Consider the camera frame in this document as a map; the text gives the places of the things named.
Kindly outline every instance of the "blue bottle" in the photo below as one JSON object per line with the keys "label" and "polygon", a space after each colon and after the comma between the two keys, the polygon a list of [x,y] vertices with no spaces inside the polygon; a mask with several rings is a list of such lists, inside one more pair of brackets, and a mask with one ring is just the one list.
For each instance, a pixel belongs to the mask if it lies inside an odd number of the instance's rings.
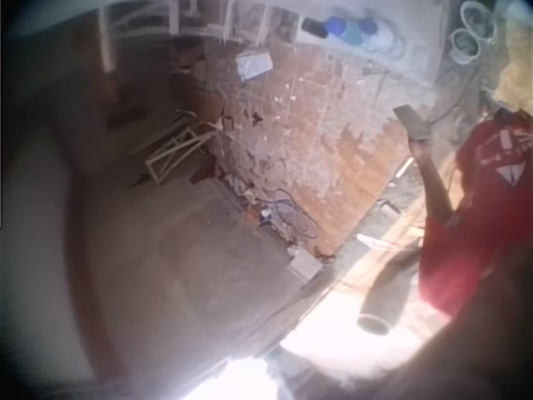
{"label": "blue bottle", "polygon": [[377,32],[376,22],[372,18],[345,19],[330,17],[324,28],[333,36],[337,36],[344,43],[359,46],[365,42],[365,38],[375,35]]}

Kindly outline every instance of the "concrete floor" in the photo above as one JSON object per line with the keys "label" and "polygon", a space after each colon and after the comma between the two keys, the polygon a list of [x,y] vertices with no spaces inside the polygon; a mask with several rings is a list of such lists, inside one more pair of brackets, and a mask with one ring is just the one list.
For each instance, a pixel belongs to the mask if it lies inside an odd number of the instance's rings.
{"label": "concrete floor", "polygon": [[89,267],[104,323],[134,386],[152,398],[242,355],[239,344],[301,286],[281,239],[246,222],[219,182],[188,182],[198,161],[162,187],[128,188],[145,172],[134,162],[87,187]]}

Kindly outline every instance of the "white container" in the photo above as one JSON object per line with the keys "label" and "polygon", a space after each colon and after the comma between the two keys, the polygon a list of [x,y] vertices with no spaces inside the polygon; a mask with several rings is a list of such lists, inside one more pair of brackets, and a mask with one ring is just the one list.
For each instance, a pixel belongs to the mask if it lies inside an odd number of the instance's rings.
{"label": "white container", "polygon": [[464,2],[461,5],[461,21],[466,29],[482,42],[496,42],[498,28],[492,12],[478,2]]}
{"label": "white container", "polygon": [[451,33],[450,40],[450,56],[456,63],[466,65],[480,56],[480,42],[468,29],[456,29]]}

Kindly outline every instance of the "damaged wall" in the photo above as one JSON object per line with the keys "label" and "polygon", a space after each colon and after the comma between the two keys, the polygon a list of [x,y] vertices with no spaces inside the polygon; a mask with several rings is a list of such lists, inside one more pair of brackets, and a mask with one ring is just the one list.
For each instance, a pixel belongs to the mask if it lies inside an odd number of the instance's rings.
{"label": "damaged wall", "polygon": [[220,164],[261,196],[287,189],[319,225],[308,247],[333,253],[407,155],[392,109],[430,108],[436,93],[364,59],[276,37],[274,68],[241,82],[238,46],[205,46],[208,88],[222,93],[235,128],[216,137]]}

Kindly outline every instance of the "person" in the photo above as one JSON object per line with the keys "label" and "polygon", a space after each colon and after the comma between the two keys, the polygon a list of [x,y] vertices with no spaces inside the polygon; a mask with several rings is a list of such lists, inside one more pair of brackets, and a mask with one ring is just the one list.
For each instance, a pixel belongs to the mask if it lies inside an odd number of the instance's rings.
{"label": "person", "polygon": [[429,141],[410,140],[409,146],[426,194],[421,297],[454,317],[490,266],[533,238],[531,116],[501,109],[474,127],[456,154],[464,192],[456,210],[431,160]]}

